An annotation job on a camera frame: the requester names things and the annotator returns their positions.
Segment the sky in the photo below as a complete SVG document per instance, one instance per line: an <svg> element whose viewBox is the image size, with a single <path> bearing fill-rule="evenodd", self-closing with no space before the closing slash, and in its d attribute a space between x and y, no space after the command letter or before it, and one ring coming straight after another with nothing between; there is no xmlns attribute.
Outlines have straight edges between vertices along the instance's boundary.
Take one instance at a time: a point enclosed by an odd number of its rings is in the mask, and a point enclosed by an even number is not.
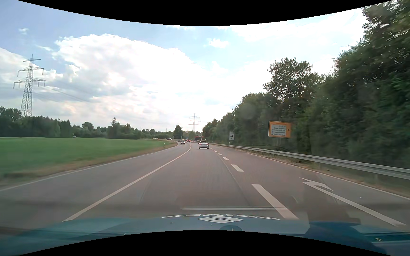
<svg viewBox="0 0 410 256"><path fill-rule="evenodd" d="M32 115L108 126L201 130L242 96L264 91L270 64L308 61L327 73L355 45L361 9L300 20L238 26L145 24L0 0L0 106L19 108L26 59L34 58Z"/></svg>

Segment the car hood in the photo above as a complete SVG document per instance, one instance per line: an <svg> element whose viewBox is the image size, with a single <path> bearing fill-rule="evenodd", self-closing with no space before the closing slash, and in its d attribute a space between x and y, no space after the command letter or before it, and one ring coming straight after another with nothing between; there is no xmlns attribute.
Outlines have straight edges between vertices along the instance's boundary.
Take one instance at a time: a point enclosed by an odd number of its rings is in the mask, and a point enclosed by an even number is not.
<svg viewBox="0 0 410 256"><path fill-rule="evenodd" d="M311 233L312 227L315 227L315 231ZM379 241L377 239L383 240L384 236L394 233L393 230L358 223L307 223L300 220L231 214L169 215L148 219L91 218L64 221L3 239L0 241L0 256L20 255L106 237L178 230L250 231L303 236L327 242L336 242L328 240L327 237L330 236L347 236L367 244Z"/></svg>

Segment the guardrail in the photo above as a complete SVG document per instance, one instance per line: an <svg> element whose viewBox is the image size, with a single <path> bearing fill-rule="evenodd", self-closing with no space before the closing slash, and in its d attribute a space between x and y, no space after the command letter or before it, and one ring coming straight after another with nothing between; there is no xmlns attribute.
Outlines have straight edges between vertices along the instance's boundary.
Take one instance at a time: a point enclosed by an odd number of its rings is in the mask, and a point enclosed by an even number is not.
<svg viewBox="0 0 410 256"><path fill-rule="evenodd" d="M218 144L218 143L211 143L211 144L219 145L223 147L239 148L239 149L244 149L244 150L249 150L249 151L258 151L258 152L263 152L267 154L281 155L281 156L295 158L295 159L308 160L308 161L316 162L319 164L322 163L322 164L327 164L327 165L340 166L344 168L365 171L365 172L369 172L373 174L381 174L381 175L410 180L410 169L384 166L384 165L374 165L374 164L341 160L341 159L333 159L333 158L327 158L327 157L321 157L321 156L290 153L290 152L276 151L276 150L263 149L263 148L249 148L249 147Z"/></svg>

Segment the sign post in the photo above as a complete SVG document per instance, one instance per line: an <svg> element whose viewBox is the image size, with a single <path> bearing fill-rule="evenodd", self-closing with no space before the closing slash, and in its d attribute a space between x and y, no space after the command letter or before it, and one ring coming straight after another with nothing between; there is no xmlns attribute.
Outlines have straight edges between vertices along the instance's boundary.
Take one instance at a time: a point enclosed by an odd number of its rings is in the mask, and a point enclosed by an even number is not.
<svg viewBox="0 0 410 256"><path fill-rule="evenodd" d="M268 121L268 137L291 137L291 123Z"/></svg>

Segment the forest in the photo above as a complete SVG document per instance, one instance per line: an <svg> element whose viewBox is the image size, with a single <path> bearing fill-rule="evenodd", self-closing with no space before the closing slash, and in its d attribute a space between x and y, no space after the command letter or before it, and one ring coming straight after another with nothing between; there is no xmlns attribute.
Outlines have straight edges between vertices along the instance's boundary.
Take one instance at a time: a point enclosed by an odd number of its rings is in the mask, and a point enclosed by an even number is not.
<svg viewBox="0 0 410 256"><path fill-rule="evenodd" d="M363 11L363 38L339 54L332 72L276 61L264 92L208 122L206 139L410 169L410 0ZM268 137L270 120L292 123L291 138Z"/></svg>

